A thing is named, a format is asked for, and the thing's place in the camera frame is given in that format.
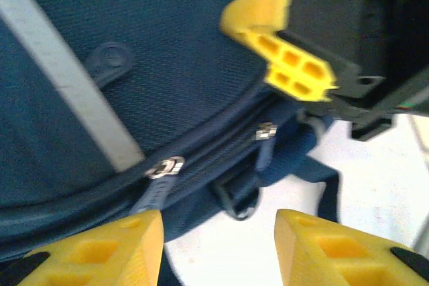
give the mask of black plastic buckle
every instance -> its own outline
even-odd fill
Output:
[[[252,168],[231,170],[211,183],[212,190],[226,213],[238,221],[250,218],[259,204],[261,186]]]

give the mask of plastic buckle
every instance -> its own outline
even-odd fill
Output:
[[[253,169],[216,179],[212,190],[225,212],[238,221],[250,218],[259,204],[260,180]]]

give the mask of yellow plastic part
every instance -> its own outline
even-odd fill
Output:
[[[330,64],[279,38],[292,0],[234,0],[223,11],[221,30],[269,64],[265,82],[303,101],[328,101],[337,88]]]
[[[384,238],[293,210],[278,211],[274,236],[285,286],[428,286]]]
[[[164,229],[150,210],[43,246],[50,257],[19,286],[155,286]]]

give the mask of blue backpack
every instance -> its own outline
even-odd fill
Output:
[[[336,220],[338,173],[306,156],[332,118],[264,85],[219,31],[231,1],[0,0],[0,261],[147,209],[166,241],[244,220],[289,173]]]

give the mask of zipper pull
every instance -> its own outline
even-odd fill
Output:
[[[153,168],[146,171],[145,177],[151,179],[151,182],[142,197],[131,208],[129,214],[138,214],[139,212],[153,209],[162,210],[184,162],[183,157],[171,157],[157,163]]]
[[[271,122],[260,124],[259,130],[256,131],[255,140],[264,141],[259,148],[255,164],[256,171],[258,172],[265,170],[273,159],[276,133],[277,125]]]

